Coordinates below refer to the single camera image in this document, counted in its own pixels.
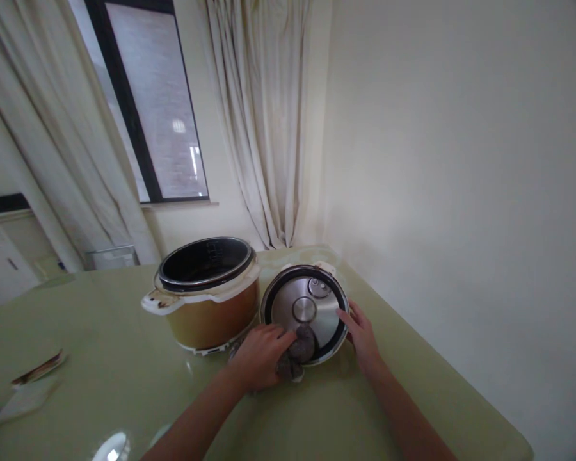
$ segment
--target hand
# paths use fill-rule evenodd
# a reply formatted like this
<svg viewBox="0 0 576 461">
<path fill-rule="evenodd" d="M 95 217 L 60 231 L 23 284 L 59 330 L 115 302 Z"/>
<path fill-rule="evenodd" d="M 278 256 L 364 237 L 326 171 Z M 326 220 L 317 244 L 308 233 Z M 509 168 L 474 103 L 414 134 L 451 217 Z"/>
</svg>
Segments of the hand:
<svg viewBox="0 0 576 461">
<path fill-rule="evenodd" d="M 295 339 L 296 333 L 284 333 L 279 325 L 258 325 L 248 333 L 227 371 L 244 392 L 275 385 L 280 381 L 275 373 L 277 362 Z"/>
<path fill-rule="evenodd" d="M 352 312 L 337 309 L 337 315 L 348 327 L 348 340 L 356 351 L 358 366 L 367 377 L 382 363 L 371 322 L 354 301 L 349 300 Z"/>
</svg>

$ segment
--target table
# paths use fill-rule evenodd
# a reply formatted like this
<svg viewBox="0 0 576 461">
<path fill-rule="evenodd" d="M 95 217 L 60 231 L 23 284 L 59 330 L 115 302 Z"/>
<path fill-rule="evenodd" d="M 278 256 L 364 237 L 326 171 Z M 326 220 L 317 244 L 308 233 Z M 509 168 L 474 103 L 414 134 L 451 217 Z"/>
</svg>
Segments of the table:
<svg viewBox="0 0 576 461">
<path fill-rule="evenodd" d="M 264 290 L 287 263 L 326 261 L 371 319 L 380 352 L 459 460 L 533 459 L 527 441 L 333 250 L 259 252 Z M 139 459 L 227 360 L 182 350 L 141 297 L 156 267 L 64 275 L 0 307 L 0 405 L 17 363 L 44 344 L 68 359 L 60 385 L 36 412 L 0 426 L 0 460 L 91 460 L 117 430 Z M 308 368 L 300 384 L 247 396 L 207 459 L 401 459 L 351 345 Z"/>
</svg>

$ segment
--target curtain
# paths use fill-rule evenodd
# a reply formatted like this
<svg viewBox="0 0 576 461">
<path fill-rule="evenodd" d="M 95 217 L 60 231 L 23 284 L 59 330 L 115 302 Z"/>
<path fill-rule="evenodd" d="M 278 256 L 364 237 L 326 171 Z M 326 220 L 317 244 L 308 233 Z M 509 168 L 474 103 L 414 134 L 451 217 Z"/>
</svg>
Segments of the curtain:
<svg viewBox="0 0 576 461">
<path fill-rule="evenodd" d="M 159 253 L 67 0 L 0 0 L 0 152 L 68 271 L 86 252 Z"/>
<path fill-rule="evenodd" d="M 205 52 L 241 193 L 267 247 L 289 247 L 303 180 L 310 2 L 205 1 Z"/>
</svg>

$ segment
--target gray cloth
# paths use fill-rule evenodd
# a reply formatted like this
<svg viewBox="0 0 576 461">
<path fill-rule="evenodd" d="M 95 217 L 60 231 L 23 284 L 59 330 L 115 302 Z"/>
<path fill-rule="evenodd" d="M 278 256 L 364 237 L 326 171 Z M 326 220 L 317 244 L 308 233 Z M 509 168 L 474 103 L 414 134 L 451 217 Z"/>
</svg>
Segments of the gray cloth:
<svg viewBox="0 0 576 461">
<path fill-rule="evenodd" d="M 245 337 L 238 339 L 230 349 L 230 358 L 239 350 Z M 304 364 L 311 360 L 316 351 L 316 337 L 312 327 L 303 324 L 296 329 L 296 340 L 290 345 L 288 350 L 282 354 L 277 362 L 276 371 L 282 379 L 300 382 L 303 379 L 305 370 Z"/>
</svg>

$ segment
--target window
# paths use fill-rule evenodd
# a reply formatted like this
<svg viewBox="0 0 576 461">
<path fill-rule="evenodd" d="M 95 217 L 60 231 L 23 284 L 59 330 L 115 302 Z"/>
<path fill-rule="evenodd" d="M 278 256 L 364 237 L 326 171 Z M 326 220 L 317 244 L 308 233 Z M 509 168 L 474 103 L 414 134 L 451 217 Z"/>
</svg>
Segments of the window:
<svg viewBox="0 0 576 461">
<path fill-rule="evenodd" d="M 171 0 L 70 0 L 141 202 L 208 200 Z"/>
</svg>

